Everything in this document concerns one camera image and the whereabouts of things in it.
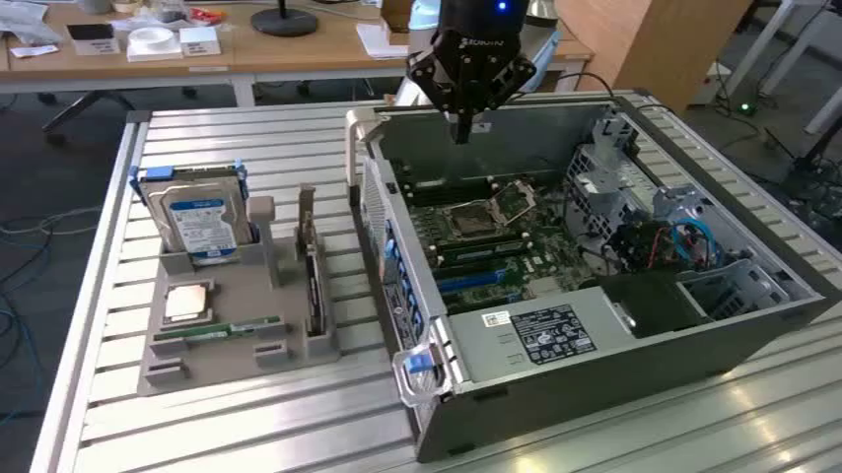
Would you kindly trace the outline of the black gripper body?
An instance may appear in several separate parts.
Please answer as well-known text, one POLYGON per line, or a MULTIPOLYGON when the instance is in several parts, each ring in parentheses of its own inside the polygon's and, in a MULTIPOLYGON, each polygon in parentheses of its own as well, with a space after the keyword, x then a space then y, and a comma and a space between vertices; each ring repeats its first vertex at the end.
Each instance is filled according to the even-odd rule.
POLYGON ((436 58, 460 93, 460 67, 466 55, 502 56, 508 62, 521 53, 520 34, 525 1, 445 1, 432 43, 436 58))

